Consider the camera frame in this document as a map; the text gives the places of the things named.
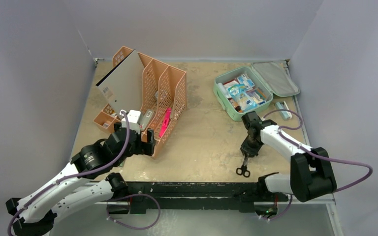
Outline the black handled scissors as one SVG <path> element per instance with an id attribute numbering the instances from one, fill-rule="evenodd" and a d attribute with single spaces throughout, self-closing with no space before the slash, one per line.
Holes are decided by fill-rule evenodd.
<path id="1" fill-rule="evenodd" d="M 248 170 L 248 159 L 249 155 L 247 153 L 244 154 L 244 160 L 240 167 L 236 168 L 236 174 L 243 177 L 250 177 L 251 173 Z"/>

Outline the brown bottle orange cap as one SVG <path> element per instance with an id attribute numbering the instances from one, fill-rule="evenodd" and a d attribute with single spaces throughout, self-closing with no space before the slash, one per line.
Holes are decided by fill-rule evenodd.
<path id="1" fill-rule="evenodd" d="M 240 107 L 240 105 L 234 100 L 234 99 L 229 99 L 228 100 L 230 103 L 231 103 L 231 105 L 233 106 L 233 108 L 237 111 L 237 112 L 240 112 L 242 109 L 241 109 L 241 107 Z"/>

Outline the blue wipes packet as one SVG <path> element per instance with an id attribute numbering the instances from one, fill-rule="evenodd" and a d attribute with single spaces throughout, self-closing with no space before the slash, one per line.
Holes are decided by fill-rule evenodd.
<path id="1" fill-rule="evenodd" d="M 227 91 L 243 112 L 255 110 L 258 107 L 258 104 L 247 94 L 245 85 L 233 85 Z"/>

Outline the mint green storage case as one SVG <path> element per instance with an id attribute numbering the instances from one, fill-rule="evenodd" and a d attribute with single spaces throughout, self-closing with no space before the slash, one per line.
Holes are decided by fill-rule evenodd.
<path id="1" fill-rule="evenodd" d="M 271 104 L 274 96 L 290 97 L 300 93 L 299 87 L 292 81 L 288 70 L 287 62 L 256 62 L 251 66 L 241 66 L 217 76 L 214 80 L 213 93 L 220 103 L 222 109 L 227 112 L 233 121 L 241 121 L 246 112 L 237 112 L 221 91 L 217 83 L 225 84 L 231 80 L 237 80 L 237 77 L 246 74 L 255 86 L 254 89 L 260 88 L 266 96 L 266 102 L 254 110 L 262 112 Z"/>

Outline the alcohol wipes bag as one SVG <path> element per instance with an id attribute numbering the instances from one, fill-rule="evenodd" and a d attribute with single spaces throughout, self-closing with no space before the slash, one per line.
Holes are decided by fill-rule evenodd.
<path id="1" fill-rule="evenodd" d="M 254 89 L 254 82 L 246 74 L 238 76 L 237 81 L 239 84 L 244 85 L 247 91 Z"/>

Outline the small white plastic bottle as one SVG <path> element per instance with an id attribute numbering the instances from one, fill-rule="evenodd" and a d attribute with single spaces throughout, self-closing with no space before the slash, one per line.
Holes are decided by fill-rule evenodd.
<path id="1" fill-rule="evenodd" d="M 224 87 L 224 85 L 222 83 L 217 83 L 217 86 L 219 88 L 219 90 L 221 91 L 221 93 L 226 97 L 228 98 L 228 90 Z"/>

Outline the green orange dressing packet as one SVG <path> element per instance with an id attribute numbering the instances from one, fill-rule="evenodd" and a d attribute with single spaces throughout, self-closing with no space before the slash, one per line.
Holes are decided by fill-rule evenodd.
<path id="1" fill-rule="evenodd" d="M 266 102 L 266 96 L 262 92 L 260 88 L 256 88 L 254 90 L 250 90 L 247 92 L 247 94 L 252 98 L 252 100 L 257 104 L 257 105 L 262 105 Z"/>

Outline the white gauze pad packet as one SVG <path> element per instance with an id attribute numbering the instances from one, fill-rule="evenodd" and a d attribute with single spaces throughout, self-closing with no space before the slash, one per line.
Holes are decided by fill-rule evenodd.
<path id="1" fill-rule="evenodd" d="M 223 84 L 223 86 L 224 86 L 226 89 L 228 89 L 228 88 L 230 88 L 230 87 L 232 87 L 232 86 L 234 86 L 234 85 L 238 85 L 238 84 L 239 84 L 239 83 L 238 83 L 237 80 L 231 80 L 231 81 L 226 82 L 225 84 Z"/>

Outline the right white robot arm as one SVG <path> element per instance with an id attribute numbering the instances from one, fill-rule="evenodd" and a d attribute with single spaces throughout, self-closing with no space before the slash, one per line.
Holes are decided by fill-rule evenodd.
<path id="1" fill-rule="evenodd" d="M 288 175 L 275 172 L 258 178 L 256 192 L 259 198 L 268 200 L 275 193 L 283 193 L 306 202 L 337 190 L 328 152 L 324 148 L 312 148 L 297 141 L 273 120 L 262 120 L 256 112 L 244 114 L 242 122 L 247 136 L 240 146 L 244 160 L 236 174 L 250 176 L 248 159 L 258 156 L 264 145 L 272 147 L 290 164 Z"/>

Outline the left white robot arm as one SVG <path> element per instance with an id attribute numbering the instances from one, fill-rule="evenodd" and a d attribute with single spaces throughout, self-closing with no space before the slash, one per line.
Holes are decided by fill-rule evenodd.
<path id="1" fill-rule="evenodd" d="M 152 129 L 143 140 L 139 132 L 120 126 L 108 138 L 84 146 L 38 190 L 5 203 L 12 215 L 7 234 L 44 236 L 58 221 L 96 202 L 132 198 L 124 178 L 111 170 L 133 155 L 153 155 L 155 144 Z"/>

